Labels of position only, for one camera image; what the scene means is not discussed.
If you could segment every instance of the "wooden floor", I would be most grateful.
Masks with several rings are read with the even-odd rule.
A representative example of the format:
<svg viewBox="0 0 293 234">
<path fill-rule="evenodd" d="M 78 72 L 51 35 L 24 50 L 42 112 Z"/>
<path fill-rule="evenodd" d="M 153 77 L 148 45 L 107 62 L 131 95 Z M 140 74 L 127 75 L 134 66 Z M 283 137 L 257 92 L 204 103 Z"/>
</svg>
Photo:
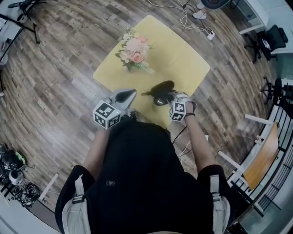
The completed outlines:
<svg viewBox="0 0 293 234">
<path fill-rule="evenodd" d="M 217 151 L 237 162 L 247 155 L 262 126 L 243 116 L 268 116 L 271 106 L 263 104 L 259 87 L 264 75 L 272 80 L 275 72 L 264 58 L 252 64 L 250 53 L 243 49 L 244 39 L 229 18 L 234 14 L 231 10 L 211 12 L 204 20 L 216 33 L 210 42 L 202 32 L 182 29 L 179 10 L 157 8 L 146 0 L 47 2 L 31 13 L 41 43 L 36 45 L 33 34 L 23 32 L 2 68 L 6 91 L 0 98 L 0 138 L 22 151 L 30 166 L 36 165 L 26 178 L 44 188 L 59 173 L 52 187 L 59 192 L 72 167 L 84 161 L 97 130 L 92 109 L 108 93 L 92 78 L 93 72 L 116 45 L 124 27 L 135 26 L 146 15 L 169 26 L 209 63 L 211 70 L 193 97 L 200 126 L 227 175 L 233 168 Z M 178 5 L 175 0 L 155 2 Z M 172 137 L 182 128 L 171 124 Z M 176 141 L 178 154 L 188 142 L 185 132 Z M 182 165 L 196 175 L 192 153 L 182 157 Z M 46 199 L 54 206 L 57 197 L 49 192 Z"/>
</svg>

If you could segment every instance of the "backpack strap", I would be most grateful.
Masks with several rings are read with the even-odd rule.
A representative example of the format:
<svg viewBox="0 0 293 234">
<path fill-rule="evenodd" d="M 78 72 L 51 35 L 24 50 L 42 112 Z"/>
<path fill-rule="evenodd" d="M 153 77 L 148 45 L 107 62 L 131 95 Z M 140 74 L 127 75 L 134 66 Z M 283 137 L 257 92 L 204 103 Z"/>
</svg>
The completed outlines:
<svg viewBox="0 0 293 234">
<path fill-rule="evenodd" d="M 225 197 L 221 197 L 219 194 L 219 175 L 210 176 L 210 180 L 210 192 L 214 203 L 212 229 L 215 234 L 223 234 L 230 217 L 230 204 Z"/>
<path fill-rule="evenodd" d="M 62 211 L 65 234 L 91 234 L 81 177 L 82 175 L 75 181 L 76 196 L 65 204 Z"/>
</svg>

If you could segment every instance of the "pink rose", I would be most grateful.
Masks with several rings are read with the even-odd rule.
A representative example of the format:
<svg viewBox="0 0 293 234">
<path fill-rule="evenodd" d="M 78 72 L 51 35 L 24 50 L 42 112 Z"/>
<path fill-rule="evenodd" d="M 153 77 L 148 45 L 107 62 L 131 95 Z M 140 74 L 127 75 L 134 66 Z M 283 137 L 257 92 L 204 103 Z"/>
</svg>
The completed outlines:
<svg viewBox="0 0 293 234">
<path fill-rule="evenodd" d="M 132 58 L 131 61 L 135 62 L 135 63 L 141 63 L 143 61 L 143 57 L 140 53 L 135 53 Z"/>
<path fill-rule="evenodd" d="M 137 39 L 140 40 L 141 43 L 146 43 L 147 42 L 147 38 L 143 37 L 143 36 L 139 36 Z"/>
</svg>

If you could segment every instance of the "white flower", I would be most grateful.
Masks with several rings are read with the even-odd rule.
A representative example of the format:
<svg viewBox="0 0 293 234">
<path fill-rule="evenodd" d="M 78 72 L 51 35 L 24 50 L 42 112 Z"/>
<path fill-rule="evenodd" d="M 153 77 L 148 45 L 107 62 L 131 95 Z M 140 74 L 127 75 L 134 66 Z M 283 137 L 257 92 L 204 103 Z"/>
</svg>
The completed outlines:
<svg viewBox="0 0 293 234">
<path fill-rule="evenodd" d="M 121 52 L 121 59 L 124 62 L 129 63 L 129 58 L 130 58 L 130 56 L 129 56 L 129 54 L 127 52 L 125 52 L 125 51 Z"/>
<path fill-rule="evenodd" d="M 123 41 L 127 41 L 127 40 L 129 40 L 131 38 L 131 34 L 130 33 L 125 33 L 124 35 L 123 35 Z"/>
<path fill-rule="evenodd" d="M 146 43 L 142 44 L 141 47 L 141 54 L 146 58 L 147 57 L 147 52 L 149 51 L 150 46 Z"/>
<path fill-rule="evenodd" d="M 126 49 L 130 52 L 141 51 L 142 43 L 137 38 L 132 38 L 126 43 Z"/>
</svg>

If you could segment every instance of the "flower bouquet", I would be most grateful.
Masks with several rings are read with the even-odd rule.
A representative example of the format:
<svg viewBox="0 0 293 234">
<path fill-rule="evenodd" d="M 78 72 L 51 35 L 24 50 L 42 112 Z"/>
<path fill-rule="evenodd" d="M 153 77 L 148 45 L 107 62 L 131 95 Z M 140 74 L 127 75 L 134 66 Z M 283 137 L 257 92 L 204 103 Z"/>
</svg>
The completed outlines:
<svg viewBox="0 0 293 234">
<path fill-rule="evenodd" d="M 150 74 L 154 73 L 154 70 L 146 62 L 147 53 L 151 49 L 147 43 L 147 38 L 137 36 L 132 28 L 126 28 L 121 41 L 122 49 L 115 55 L 121 59 L 122 66 L 127 67 L 128 71 L 139 68 Z"/>
</svg>

